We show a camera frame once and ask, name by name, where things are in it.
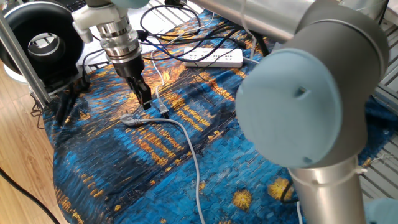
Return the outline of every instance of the blue mat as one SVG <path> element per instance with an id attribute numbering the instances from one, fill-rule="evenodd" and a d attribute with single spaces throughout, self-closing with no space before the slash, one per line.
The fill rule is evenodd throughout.
<path id="1" fill-rule="evenodd" d="M 203 23 L 211 13 L 200 15 Z M 215 17 L 212 25 L 230 23 Z M 194 27 L 190 21 L 172 30 Z M 244 31 L 233 36 L 251 43 Z M 214 46 L 220 40 L 209 40 Z M 267 41 L 271 49 L 272 41 Z M 227 42 L 223 47 L 234 47 Z M 182 51 L 174 47 L 170 52 Z M 259 50 L 254 57 L 261 58 Z M 298 223 L 295 205 L 282 205 L 267 193 L 285 168 L 257 153 L 234 113 L 236 90 L 253 69 L 186 68 L 157 62 L 166 87 L 160 94 L 170 118 L 187 129 L 201 172 L 200 201 L 207 223 Z M 152 87 L 160 83 L 152 63 L 143 72 Z M 135 95 L 112 65 L 90 74 L 91 87 L 59 94 L 45 108 L 47 135 L 55 150 L 53 177 L 58 204 L 70 223 L 199 223 L 195 167 L 182 131 L 172 124 L 129 128 L 119 117 L 159 118 L 157 100 L 142 111 Z M 366 105 L 368 145 L 359 156 L 374 157 L 396 131 L 397 117 L 370 99 Z"/>

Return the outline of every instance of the white cable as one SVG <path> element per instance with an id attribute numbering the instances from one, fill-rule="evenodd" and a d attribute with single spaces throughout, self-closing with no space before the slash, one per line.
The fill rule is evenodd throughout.
<path id="1" fill-rule="evenodd" d="M 196 186 L 196 198 L 197 198 L 197 207 L 198 207 L 198 213 L 199 213 L 199 217 L 200 217 L 200 221 L 201 224 L 206 224 L 205 223 L 205 219 L 203 218 L 203 214 L 201 212 L 201 207 L 200 207 L 200 201 L 199 201 L 199 184 L 200 184 L 200 171 L 199 171 L 199 165 L 198 165 L 198 161 L 197 161 L 197 156 L 195 154 L 195 151 L 193 150 L 193 146 L 191 143 L 191 140 L 189 138 L 189 135 L 187 133 L 187 130 L 185 130 L 184 126 L 179 123 L 178 121 L 174 121 L 172 119 L 163 119 L 163 118 L 151 118 L 151 119 L 139 119 L 140 122 L 142 123 L 146 123 L 146 122 L 170 122 L 173 124 L 176 124 L 178 126 L 180 126 L 180 128 L 182 129 L 182 131 L 184 132 L 185 137 L 187 138 L 187 142 L 189 145 L 189 148 L 191 149 L 191 153 L 192 153 L 192 157 L 193 157 L 193 162 L 195 163 L 195 168 L 197 171 L 197 186 Z"/>
<path id="2" fill-rule="evenodd" d="M 253 59 L 250 59 L 250 58 L 245 58 L 245 57 L 243 57 L 243 60 L 245 60 L 245 61 L 247 61 L 247 62 L 252 62 L 252 63 L 259 63 L 259 62 L 256 61 L 256 60 L 253 60 Z"/>
<path id="3" fill-rule="evenodd" d="M 257 40 L 256 38 L 254 38 L 254 35 L 250 32 L 248 25 L 246 24 L 246 21 L 244 20 L 244 11 L 246 9 L 246 3 L 248 2 L 248 0 L 242 0 L 242 5 L 241 5 L 241 23 L 243 26 L 243 29 L 252 36 L 252 47 L 251 47 L 251 51 L 250 51 L 250 59 L 253 59 L 254 56 L 254 49 L 256 48 L 257 45 Z"/>
<path id="4" fill-rule="evenodd" d="M 297 215 L 298 215 L 298 223 L 303 224 L 303 216 L 301 215 L 300 202 L 297 202 Z"/>
<path id="5" fill-rule="evenodd" d="M 372 163 L 375 162 L 375 161 L 378 161 L 379 159 L 389 159 L 389 158 L 392 158 L 392 157 L 394 157 L 394 155 L 392 155 L 391 153 L 383 154 L 383 155 L 381 155 L 381 157 L 374 158 L 374 159 L 370 162 L 370 164 L 372 164 Z"/>
<path id="6" fill-rule="evenodd" d="M 185 34 L 188 33 L 188 32 L 195 32 L 196 30 L 205 28 L 206 26 L 210 25 L 211 22 L 213 22 L 214 15 L 215 15 L 215 14 L 213 13 L 213 16 L 211 17 L 210 22 L 208 22 L 206 25 L 203 25 L 203 26 L 198 27 L 198 28 L 193 29 L 193 30 L 185 31 L 184 33 L 180 34 L 178 37 L 176 37 L 176 38 L 174 38 L 173 40 L 171 40 L 168 44 L 173 43 L 174 41 L 178 40 L 180 37 L 182 37 L 183 35 L 185 35 Z M 155 61 L 154 61 L 154 52 L 155 52 L 156 50 L 157 50 L 157 49 L 153 50 L 153 51 L 150 53 L 150 58 L 152 59 L 152 64 L 154 65 L 154 68 L 155 68 L 156 72 L 159 74 L 160 79 L 162 80 L 162 84 L 161 84 L 161 85 L 158 85 L 158 86 L 156 87 L 156 97 L 157 97 L 157 101 L 159 102 L 159 108 L 160 108 L 160 106 L 163 105 L 163 101 L 160 99 L 160 96 L 159 96 L 159 87 L 160 87 L 160 86 L 163 87 L 163 86 L 165 85 L 165 83 L 164 83 L 163 75 L 161 74 L 161 72 L 159 71 L 159 69 L 157 69 L 156 63 L 155 63 Z"/>
<path id="7" fill-rule="evenodd" d="M 245 11 L 245 9 L 246 9 L 246 3 L 247 3 L 247 1 L 248 1 L 248 0 L 242 0 L 242 5 L 241 5 L 241 23 L 242 23 L 242 26 L 243 26 L 244 30 L 246 30 L 246 32 L 247 32 L 248 34 L 250 34 L 250 35 L 253 36 L 253 34 L 250 32 L 250 30 L 249 30 L 249 28 L 248 28 L 248 25 L 246 24 L 246 21 L 244 20 L 244 11 Z"/>

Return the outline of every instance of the white power strip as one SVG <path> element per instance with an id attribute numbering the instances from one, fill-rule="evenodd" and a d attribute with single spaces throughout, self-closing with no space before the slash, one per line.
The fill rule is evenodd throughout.
<path id="1" fill-rule="evenodd" d="M 191 50 L 186 47 L 184 53 Z M 183 56 L 185 60 L 196 60 L 206 56 L 213 48 L 198 47 Z M 184 62 L 188 67 L 219 67 L 219 68 L 240 68 L 243 64 L 243 54 L 241 49 L 217 49 L 209 57 L 200 62 Z"/>

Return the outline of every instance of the wire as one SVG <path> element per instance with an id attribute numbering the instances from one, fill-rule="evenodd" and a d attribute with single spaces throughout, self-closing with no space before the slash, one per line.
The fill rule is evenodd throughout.
<path id="1" fill-rule="evenodd" d="M 256 60 L 253 60 L 253 59 L 250 59 L 250 58 L 243 58 L 243 60 L 245 60 L 245 61 L 247 61 L 247 62 L 252 62 L 252 63 L 259 63 L 258 61 L 256 61 Z"/>
<path id="2" fill-rule="evenodd" d="M 282 195 L 280 196 L 280 202 L 282 202 L 283 204 L 288 204 L 288 203 L 296 203 L 299 200 L 298 199 L 294 199 L 294 200 L 289 200 L 289 201 L 285 201 L 285 196 L 287 194 L 287 191 L 290 189 L 290 187 L 293 185 L 293 181 L 289 181 L 289 183 L 286 185 L 284 191 L 282 192 Z"/>
<path id="3" fill-rule="evenodd" d="M 303 216 L 301 215 L 300 202 L 297 202 L 297 215 L 298 215 L 298 223 L 303 224 Z"/>
<path id="4" fill-rule="evenodd" d="M 128 126 L 135 126 L 137 124 L 148 123 L 148 122 L 170 122 L 170 123 L 178 125 L 182 129 L 182 131 L 184 132 L 184 135 L 185 135 L 185 137 L 187 139 L 189 148 L 191 150 L 192 157 L 193 157 L 193 162 L 195 163 L 195 169 L 196 169 L 196 172 L 197 172 L 197 183 L 196 183 L 195 195 L 196 195 L 196 200 L 197 200 L 197 207 L 198 207 L 198 213 L 199 213 L 200 221 L 201 221 L 202 224 L 206 224 L 205 223 L 205 219 L 203 218 L 203 214 L 201 212 L 200 199 L 199 199 L 199 184 L 200 184 L 199 164 L 198 164 L 198 160 L 197 160 L 197 156 L 195 154 L 195 151 L 193 150 L 193 146 L 192 146 L 191 140 L 190 140 L 189 135 L 187 133 L 187 130 L 184 128 L 184 126 L 181 123 L 179 123 L 178 121 L 174 121 L 172 119 L 163 119 L 163 118 L 131 119 L 131 117 L 130 117 L 130 119 L 127 119 L 127 120 L 128 120 L 128 122 L 125 122 L 123 120 L 123 116 L 121 117 L 122 123 L 124 123 L 124 124 L 126 124 Z"/>
<path id="5" fill-rule="evenodd" d="M 94 37 L 94 39 L 96 39 L 96 40 L 98 40 L 98 41 L 101 41 L 100 38 L 98 38 L 98 37 L 96 37 L 96 36 L 94 36 L 94 35 L 93 35 L 93 37 Z"/>
<path id="6" fill-rule="evenodd" d="M 81 64 L 81 66 L 83 67 L 83 73 L 81 74 L 81 77 L 82 77 L 82 78 L 84 78 L 84 77 L 86 76 L 85 63 L 86 63 L 87 58 L 88 58 L 90 55 L 96 54 L 96 53 L 98 53 L 98 52 L 102 52 L 103 50 L 104 50 L 104 49 L 99 49 L 99 50 L 95 50 L 95 51 L 93 51 L 93 52 L 90 52 L 90 53 L 86 54 L 86 56 L 85 56 L 84 59 L 83 59 L 83 63 Z"/>
<path id="7" fill-rule="evenodd" d="M 200 27 L 196 28 L 195 30 L 200 30 L 200 29 L 202 29 L 202 28 L 204 28 L 204 27 L 210 25 L 211 22 L 213 22 L 214 15 L 215 15 L 215 14 L 213 13 L 213 16 L 211 17 L 211 20 L 210 20 L 209 23 L 207 23 L 206 25 L 200 26 Z M 176 40 L 178 40 L 179 38 L 181 38 L 181 37 L 182 37 L 183 35 L 185 35 L 187 32 L 184 32 L 184 33 L 180 34 L 179 36 L 177 36 L 176 38 L 174 38 L 174 40 L 171 40 L 171 41 L 168 43 L 168 45 L 169 45 L 169 44 L 172 44 L 174 41 L 176 41 Z M 161 104 L 163 104 L 163 101 L 160 99 L 160 96 L 159 96 L 159 87 L 160 87 L 160 86 L 163 87 L 163 86 L 165 85 L 165 83 L 164 83 L 163 75 L 161 74 L 161 72 L 159 71 L 159 69 L 157 69 L 156 63 L 155 63 L 155 61 L 154 61 L 154 52 L 155 52 L 156 50 L 157 50 L 157 49 L 153 50 L 153 51 L 150 53 L 150 59 L 152 59 L 152 64 L 153 64 L 153 66 L 154 66 L 156 72 L 159 74 L 160 79 L 162 80 L 162 84 L 161 84 L 161 85 L 158 85 L 158 86 L 156 87 L 156 97 L 157 97 L 157 100 L 158 100 L 159 104 L 161 105 Z"/>
<path id="8" fill-rule="evenodd" d="M 250 59 L 253 59 L 253 56 L 254 56 L 254 50 L 255 50 L 255 48 L 256 48 L 256 42 L 257 41 L 255 41 L 255 37 L 254 37 L 254 35 L 250 32 L 250 30 L 249 30 L 249 28 L 248 28 L 248 25 L 246 24 L 246 21 L 244 20 L 244 11 L 245 11 L 245 9 L 246 9 L 246 4 L 248 3 L 248 0 L 242 0 L 242 5 L 241 5 L 241 23 L 242 23 L 242 26 L 243 26 L 243 29 L 248 33 L 248 34 L 250 34 L 251 36 L 252 36 L 252 48 L 251 48 L 251 51 L 250 51 Z"/>
<path id="9" fill-rule="evenodd" d="M 155 50 L 153 50 L 153 51 L 150 53 L 150 57 L 151 57 L 151 58 L 154 58 L 154 52 L 155 52 Z M 162 100 L 160 99 L 160 96 L 159 96 L 159 87 L 160 87 L 160 86 L 162 86 L 162 87 L 164 86 L 164 79 L 163 79 L 163 75 L 161 74 L 161 72 L 159 71 L 159 69 L 157 69 L 156 63 L 155 63 L 154 60 L 152 61 L 152 64 L 154 65 L 154 68 L 155 68 L 156 72 L 159 74 L 160 79 L 162 80 L 162 84 L 161 84 L 161 85 L 158 85 L 158 86 L 156 87 L 156 97 L 157 97 L 157 100 L 159 101 L 159 104 L 160 104 L 160 103 L 162 103 Z"/>
<path id="10" fill-rule="evenodd" d="M 43 115 L 43 108 L 42 108 L 42 105 L 40 104 L 40 102 L 38 101 L 38 100 L 36 100 L 36 98 L 35 98 L 35 96 L 34 96 L 34 94 L 33 93 L 31 93 L 30 94 L 30 96 L 34 99 L 34 101 L 35 101 L 35 104 L 33 105 L 33 107 L 32 107 L 32 111 L 30 112 L 30 115 L 32 116 L 32 117 L 37 117 L 37 124 L 36 124 L 36 126 L 37 126 L 37 128 L 39 128 L 39 129 L 44 129 L 44 127 L 40 127 L 40 118 L 42 117 L 42 115 Z"/>
<path id="11" fill-rule="evenodd" d="M 149 31 L 142 25 L 142 21 L 144 20 L 145 16 L 146 16 L 148 13 L 150 13 L 150 12 L 152 12 L 153 10 L 158 9 L 158 8 L 160 8 L 160 7 L 171 7 L 171 8 L 175 8 L 175 9 L 185 10 L 185 11 L 191 12 L 191 13 L 196 17 L 196 19 L 197 19 L 197 21 L 198 21 L 198 27 L 201 26 L 199 16 L 198 16 L 198 14 L 197 14 L 194 10 L 187 9 L 187 8 L 184 8 L 184 7 L 179 7 L 179 6 L 159 5 L 159 6 L 155 6 L 155 7 L 152 7 L 152 8 L 150 8 L 150 9 L 146 10 L 146 12 L 144 12 L 143 15 L 141 16 L 141 19 L 140 19 L 140 21 L 139 21 L 139 24 L 140 24 L 140 26 L 142 27 L 142 29 L 143 29 L 144 31 L 146 31 L 146 32 L 148 32 L 148 33 L 150 33 L 150 34 L 152 34 L 151 32 L 149 32 Z M 189 37 L 189 36 L 197 35 L 197 34 L 199 34 L 199 32 L 200 32 L 200 29 L 196 30 L 195 32 L 193 32 L 193 33 L 191 33 L 191 34 L 184 34 L 184 36 L 188 36 L 188 37 Z M 178 37 L 178 35 L 172 35 L 172 34 L 162 34 L 162 36 L 165 36 L 165 37 Z"/>
<path id="12" fill-rule="evenodd" d="M 211 51 L 210 51 L 208 54 L 206 54 L 205 56 L 203 56 L 203 57 L 201 57 L 201 58 L 198 58 L 198 59 L 195 59 L 195 60 L 188 60 L 188 59 L 183 59 L 183 58 L 179 58 L 179 57 L 184 56 L 184 55 L 186 55 L 186 54 L 188 54 L 188 53 L 194 51 L 194 50 L 198 47 L 198 45 L 201 44 L 203 41 L 201 41 L 198 45 L 196 45 L 196 46 L 195 46 L 194 48 L 192 48 L 191 50 L 189 50 L 189 51 L 187 51 L 187 52 L 185 52 L 185 53 L 183 53 L 183 54 L 180 54 L 180 55 L 172 55 L 172 54 L 170 54 L 170 53 L 168 53 L 168 52 L 164 52 L 162 49 L 158 49 L 158 50 L 162 51 L 163 53 L 167 54 L 167 55 L 170 56 L 170 57 L 169 57 L 169 58 L 153 58 L 153 59 L 152 59 L 152 58 L 151 58 L 151 59 L 143 58 L 143 59 L 160 61 L 160 60 L 168 60 L 168 59 L 174 58 L 175 60 L 179 60 L 179 61 L 181 61 L 181 62 L 192 62 L 192 63 L 194 63 L 194 62 L 200 62 L 201 60 L 203 60 L 203 59 L 209 57 L 212 53 L 214 53 L 218 48 L 220 48 L 220 47 L 223 45 L 223 43 L 224 43 L 229 37 L 231 37 L 233 34 L 237 33 L 238 31 L 239 31 L 239 30 L 237 30 L 237 29 L 231 31 L 231 32 L 226 36 L 227 38 L 223 39 L 216 47 L 214 47 L 213 50 L 211 50 Z"/>
<path id="13" fill-rule="evenodd" d="M 257 43 L 259 43 L 261 52 L 262 52 L 262 56 L 265 57 L 267 55 L 269 55 L 269 51 L 267 48 L 266 43 L 264 42 L 263 36 L 257 32 L 252 32 L 253 37 L 257 40 Z"/>
<path id="14" fill-rule="evenodd" d="M 174 59 L 176 59 L 176 60 L 183 61 L 183 62 L 184 62 L 184 61 L 187 61 L 187 60 L 184 60 L 184 59 L 180 59 L 180 58 L 178 58 L 178 57 L 184 56 L 184 55 L 189 54 L 190 52 L 194 51 L 196 48 L 199 47 L 200 44 L 202 44 L 202 43 L 206 40 L 207 37 L 213 36 L 213 35 L 215 34 L 215 32 L 218 32 L 219 30 L 222 30 L 222 29 L 224 29 L 224 28 L 225 28 L 225 27 L 223 27 L 223 26 L 219 26 L 219 27 L 215 28 L 213 31 L 211 31 L 209 34 L 207 34 L 203 40 L 199 41 L 199 43 L 197 43 L 196 46 L 194 46 L 194 47 L 193 47 L 191 50 L 189 50 L 188 52 L 184 52 L 184 53 L 182 53 L 182 54 L 180 54 L 180 55 L 172 55 L 172 54 L 170 54 L 170 53 L 168 53 L 168 52 L 164 52 L 164 51 L 161 50 L 163 53 L 167 54 L 167 55 L 170 56 L 170 57 L 167 57 L 167 58 L 154 58 L 154 59 L 143 57 L 143 59 L 161 61 L 161 60 L 168 60 L 168 59 L 174 58 Z M 225 42 L 227 39 L 229 39 L 232 35 L 233 35 L 233 34 L 228 35 L 227 37 L 225 37 L 224 40 L 222 41 L 222 43 Z M 203 58 L 200 59 L 200 60 L 203 60 L 204 58 L 208 57 L 209 55 L 210 55 L 210 54 L 206 55 L 205 57 L 203 57 Z"/>
<path id="15" fill-rule="evenodd" d="M 38 205 L 50 218 L 55 224 L 59 224 L 60 222 L 55 218 L 53 213 L 50 212 L 50 210 L 42 203 L 40 202 L 37 198 L 35 198 L 31 193 L 23 189 L 19 184 L 17 184 L 14 180 L 11 179 L 5 173 L 5 171 L 0 168 L 0 175 L 9 183 L 11 186 L 13 186 L 15 189 L 17 189 L 20 193 L 24 194 L 27 198 L 31 199 L 36 205 Z"/>

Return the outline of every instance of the black cable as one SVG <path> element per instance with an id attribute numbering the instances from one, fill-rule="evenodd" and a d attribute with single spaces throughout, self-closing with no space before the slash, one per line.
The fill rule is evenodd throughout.
<path id="1" fill-rule="evenodd" d="M 37 117 L 37 128 L 39 129 L 44 129 L 44 127 L 40 127 L 40 118 L 43 115 L 43 108 L 42 105 L 40 104 L 40 102 L 38 100 L 36 100 L 35 96 L 33 95 L 33 93 L 30 94 L 30 96 L 35 100 L 35 104 L 32 107 L 32 111 L 30 112 L 30 115 L 32 117 Z"/>
<path id="2" fill-rule="evenodd" d="M 37 198 L 35 198 L 31 193 L 23 189 L 19 184 L 17 184 L 14 180 L 12 180 L 6 173 L 5 171 L 0 168 L 0 175 L 9 183 L 11 186 L 13 186 L 15 189 L 17 189 L 20 193 L 24 194 L 26 197 L 31 199 L 36 205 L 38 205 L 50 218 L 55 224 L 59 224 L 60 222 L 55 218 L 55 216 L 50 212 L 50 210 L 43 205 L 42 202 L 40 202 Z"/>
<path id="3" fill-rule="evenodd" d="M 104 50 L 104 49 L 99 49 L 99 50 L 95 50 L 95 51 L 93 51 L 93 52 L 90 52 L 90 53 L 86 54 L 86 56 L 85 56 L 84 59 L 83 59 L 83 63 L 81 64 L 81 66 L 83 67 L 83 73 L 81 74 L 81 77 L 82 77 L 82 78 L 85 78 L 85 76 L 86 76 L 85 63 L 86 63 L 87 58 L 88 58 L 90 55 L 96 54 L 96 53 L 101 52 L 101 51 L 103 51 L 103 50 Z"/>
<path id="4" fill-rule="evenodd" d="M 237 33 L 238 31 L 239 31 L 239 30 L 237 30 L 237 29 L 231 31 L 231 32 L 230 32 L 230 33 L 229 33 L 217 46 L 216 46 L 216 47 L 214 47 L 213 50 L 211 50 L 208 54 L 206 54 L 206 55 L 203 56 L 202 58 L 198 58 L 198 59 L 196 59 L 196 60 L 187 60 L 187 59 L 182 59 L 182 58 L 179 58 L 179 57 L 184 56 L 184 55 L 186 55 L 186 54 L 188 54 L 188 53 L 194 51 L 204 40 L 201 40 L 194 48 L 192 48 L 191 50 L 189 50 L 189 51 L 187 51 L 187 52 L 185 52 L 185 53 L 183 53 L 183 54 L 180 54 L 180 55 L 172 55 L 172 54 L 170 54 L 170 53 L 168 53 L 168 52 L 162 51 L 163 53 L 167 54 L 167 55 L 170 56 L 170 57 L 168 57 L 168 58 L 145 58 L 145 57 L 143 57 L 143 59 L 154 60 L 154 61 L 175 59 L 175 60 L 179 60 L 179 61 L 181 61 L 181 62 L 192 62 L 192 63 L 200 62 L 201 60 L 203 60 L 203 59 L 209 57 L 212 53 L 214 53 L 218 48 L 220 48 L 220 47 L 223 45 L 223 43 L 224 43 L 225 41 L 228 40 L 228 38 L 230 38 L 233 34 Z"/>
<path id="5" fill-rule="evenodd" d="M 293 199 L 293 200 L 289 200 L 289 201 L 285 201 L 285 197 L 287 194 L 287 191 L 290 189 L 290 187 L 293 185 L 293 181 L 289 181 L 289 183 L 286 185 L 284 191 L 282 192 L 282 195 L 280 196 L 280 202 L 282 202 L 283 204 L 290 204 L 290 203 L 296 203 L 299 201 L 299 199 Z"/>
<path id="6" fill-rule="evenodd" d="M 198 27 L 201 27 L 200 18 L 199 18 L 198 14 L 197 14 L 194 10 L 191 10 L 191 9 L 188 9 L 188 8 L 184 8 L 184 7 L 179 7 L 179 6 L 165 6 L 165 5 L 159 5 L 159 6 L 152 7 L 152 8 L 150 8 L 150 9 L 146 10 L 146 12 L 143 13 L 143 15 L 142 15 L 142 17 L 141 17 L 141 19 L 140 19 L 140 21 L 139 21 L 139 24 L 140 24 L 140 26 L 142 27 L 142 29 L 143 29 L 144 31 L 150 33 L 150 32 L 142 25 L 142 21 L 144 20 L 145 16 L 146 16 L 148 13 L 150 13 L 150 12 L 152 12 L 153 10 L 158 9 L 158 8 L 160 8 L 160 7 L 171 7 L 171 8 L 175 8 L 175 9 L 185 10 L 185 11 L 191 12 L 191 13 L 196 17 L 196 19 L 197 19 L 197 21 L 198 21 Z M 184 35 L 182 35 L 182 36 L 183 36 L 183 37 L 190 37 L 190 36 L 199 34 L 199 32 L 200 32 L 200 29 L 196 30 L 195 32 L 192 32 L 191 34 L 184 34 Z M 162 34 L 162 35 L 165 36 L 165 37 L 178 37 L 178 36 L 179 36 L 179 35 L 172 35 L 172 34 Z"/>
<path id="7" fill-rule="evenodd" d="M 381 24 L 381 22 L 382 22 L 383 19 L 384 19 L 384 15 L 385 15 L 385 13 L 386 13 L 386 11 L 387 11 L 387 7 L 388 7 L 389 1 L 390 1 L 390 0 L 387 0 L 387 1 L 386 1 L 386 5 L 384 6 L 383 11 L 381 12 L 381 16 L 380 16 L 380 19 L 379 19 L 379 25 Z"/>
<path id="8" fill-rule="evenodd" d="M 98 41 L 101 41 L 100 38 L 98 38 L 98 37 L 96 37 L 96 36 L 94 36 L 94 35 L 93 35 L 93 37 L 94 37 L 94 39 L 96 39 L 96 40 L 98 40 Z"/>
<path id="9" fill-rule="evenodd" d="M 262 56 L 265 57 L 265 56 L 269 55 L 269 51 L 268 51 L 266 43 L 264 42 L 263 36 L 257 32 L 251 31 L 251 30 L 250 30 L 250 32 L 253 34 L 253 37 L 256 38 L 257 43 L 260 46 Z"/>
<path id="10" fill-rule="evenodd" d="M 215 26 L 215 29 L 212 31 L 212 35 L 217 35 L 217 34 L 229 31 L 229 30 L 233 30 L 235 28 L 236 28 L 235 25 L 233 25 L 233 26 L 229 26 L 228 24 L 218 25 L 218 26 Z M 169 42 L 171 41 L 170 39 L 163 38 L 163 36 L 167 37 L 168 36 L 167 34 L 151 34 L 150 36 L 157 37 L 164 41 L 169 41 Z M 178 40 L 175 40 L 174 42 L 181 42 L 184 40 L 191 40 L 191 38 L 188 37 L 188 39 L 178 39 Z"/>

